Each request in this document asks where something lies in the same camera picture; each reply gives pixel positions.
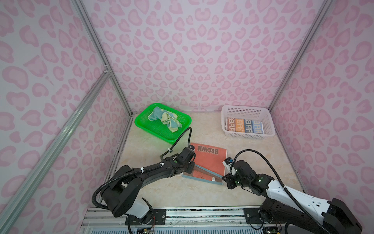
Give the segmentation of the red brown towel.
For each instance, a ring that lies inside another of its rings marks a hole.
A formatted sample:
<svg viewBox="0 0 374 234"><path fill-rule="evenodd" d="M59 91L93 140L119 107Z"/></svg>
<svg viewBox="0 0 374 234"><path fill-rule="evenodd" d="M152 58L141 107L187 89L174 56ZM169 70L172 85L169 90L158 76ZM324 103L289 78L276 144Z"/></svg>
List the red brown towel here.
<svg viewBox="0 0 374 234"><path fill-rule="evenodd" d="M191 143L195 147L196 158L192 173L182 173L182 177L223 185L222 177L226 168L223 165L227 158L227 149L199 143Z"/></svg>

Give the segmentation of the orange blue patterned towel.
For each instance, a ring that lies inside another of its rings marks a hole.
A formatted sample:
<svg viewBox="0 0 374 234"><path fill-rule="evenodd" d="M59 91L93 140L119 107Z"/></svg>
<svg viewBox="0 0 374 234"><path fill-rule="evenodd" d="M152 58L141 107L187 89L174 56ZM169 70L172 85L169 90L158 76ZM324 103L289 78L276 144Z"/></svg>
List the orange blue patterned towel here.
<svg viewBox="0 0 374 234"><path fill-rule="evenodd" d="M224 124L226 131L248 133L248 134L264 134L264 127L261 121L225 118Z"/></svg>

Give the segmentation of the green plastic basket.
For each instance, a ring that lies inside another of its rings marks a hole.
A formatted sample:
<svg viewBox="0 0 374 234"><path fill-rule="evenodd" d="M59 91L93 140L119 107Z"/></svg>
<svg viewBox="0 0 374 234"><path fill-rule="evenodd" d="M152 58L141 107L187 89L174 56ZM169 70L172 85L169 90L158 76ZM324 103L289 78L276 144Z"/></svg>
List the green plastic basket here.
<svg viewBox="0 0 374 234"><path fill-rule="evenodd" d="M162 110L169 111L176 114L177 120L181 124L181 127L178 127L178 130L172 132L166 124L163 124L158 118L154 121L148 119L156 107L159 107ZM177 111L171 107L163 105L161 103L153 103L147 107L138 117L135 118L135 125L140 129L146 131L147 133L165 141L169 144L176 142L178 137L188 128L192 123L192 119L189 115Z"/></svg>

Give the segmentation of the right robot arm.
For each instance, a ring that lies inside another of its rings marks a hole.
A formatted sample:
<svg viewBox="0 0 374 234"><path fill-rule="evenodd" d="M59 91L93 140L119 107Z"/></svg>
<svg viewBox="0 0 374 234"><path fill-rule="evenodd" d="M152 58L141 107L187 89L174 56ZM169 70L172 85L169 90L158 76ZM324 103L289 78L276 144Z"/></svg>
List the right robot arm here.
<svg viewBox="0 0 374 234"><path fill-rule="evenodd" d="M273 177L257 174L247 162L223 161L228 174L223 176L228 189L249 189L265 197L259 208L261 221L284 222L315 234L360 234L362 226L348 206L341 200L325 200L283 186Z"/></svg>

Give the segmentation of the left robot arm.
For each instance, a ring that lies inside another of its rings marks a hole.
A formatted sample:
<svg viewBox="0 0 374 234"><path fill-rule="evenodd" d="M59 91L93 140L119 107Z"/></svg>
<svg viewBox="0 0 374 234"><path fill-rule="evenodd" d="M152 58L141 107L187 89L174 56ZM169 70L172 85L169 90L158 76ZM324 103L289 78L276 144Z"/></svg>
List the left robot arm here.
<svg viewBox="0 0 374 234"><path fill-rule="evenodd" d="M111 211L114 217L133 215L142 219L150 213L151 206L145 199L137 199L139 191L158 180L192 172L195 158L194 146L190 145L157 164L141 168L122 166L109 181L97 188L92 203L97 208Z"/></svg>

